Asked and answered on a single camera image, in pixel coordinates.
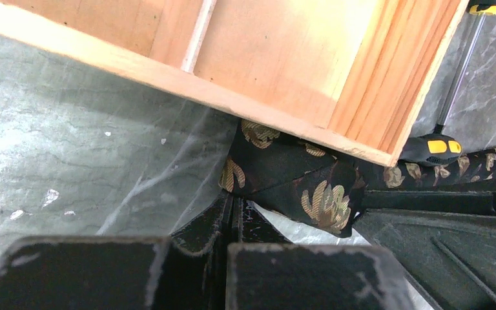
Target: wooden board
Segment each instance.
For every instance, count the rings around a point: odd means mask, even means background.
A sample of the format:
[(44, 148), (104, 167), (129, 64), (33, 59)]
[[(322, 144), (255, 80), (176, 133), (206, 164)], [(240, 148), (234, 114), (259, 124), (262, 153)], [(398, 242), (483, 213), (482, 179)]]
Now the wooden board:
[(467, 2), (7, 0), (0, 34), (393, 165)]
[(219, 0), (194, 74), (327, 127), (377, 3)]

